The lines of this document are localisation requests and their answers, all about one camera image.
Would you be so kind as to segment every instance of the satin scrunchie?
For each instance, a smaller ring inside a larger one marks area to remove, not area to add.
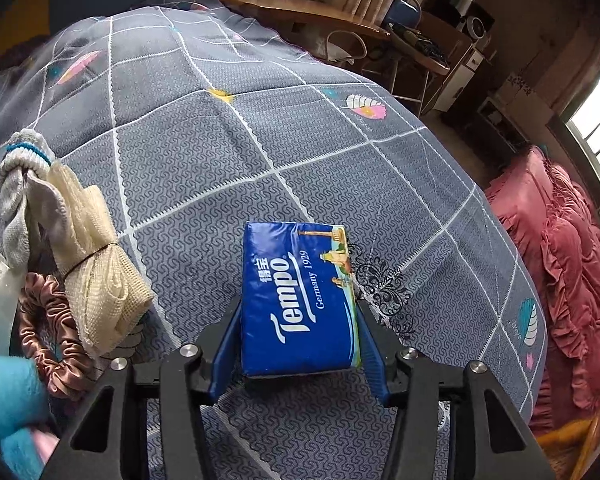
[[[66,294],[60,290],[54,276],[29,272],[20,292],[20,340],[27,358],[33,359],[40,380],[53,397],[78,400],[91,389],[89,374],[93,361],[84,351]],[[44,319],[62,351],[58,362],[55,354],[44,346],[38,336],[38,326]]]

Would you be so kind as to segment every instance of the tempo tissue pack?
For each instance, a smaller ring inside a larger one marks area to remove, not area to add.
[[[244,374],[310,374],[358,366],[344,227],[248,222],[243,250]]]

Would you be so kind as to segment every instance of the checkered bedspread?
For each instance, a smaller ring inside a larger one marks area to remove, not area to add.
[[[245,221],[344,224],[380,321],[440,362],[483,359],[528,420],[544,319],[480,189],[383,88],[198,2],[83,20],[0,74],[0,160],[14,131],[42,133],[100,186],[157,293],[123,350],[159,358],[221,317],[240,292]],[[219,478],[374,479],[394,412],[350,370],[236,384],[203,418]],[[444,405],[439,428],[445,478]],[[155,405],[148,434],[159,478]]]

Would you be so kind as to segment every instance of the pink ruffled bedding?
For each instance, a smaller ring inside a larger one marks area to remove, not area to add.
[[[584,190],[533,147],[485,192],[528,269],[547,320],[535,434],[600,411],[600,228]]]

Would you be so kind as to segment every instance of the metal screw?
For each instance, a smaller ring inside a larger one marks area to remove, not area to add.
[[[184,345],[180,348],[180,355],[183,357],[193,357],[198,353],[198,347],[195,345]]]
[[[116,357],[109,365],[112,370],[124,370],[128,361],[123,357]]]
[[[402,359],[407,359],[407,361],[417,359],[419,355],[420,353],[414,347],[411,346],[405,348],[404,350],[400,350],[400,357]]]
[[[483,374],[487,371],[487,365],[482,361],[470,361],[469,368],[474,374]]]

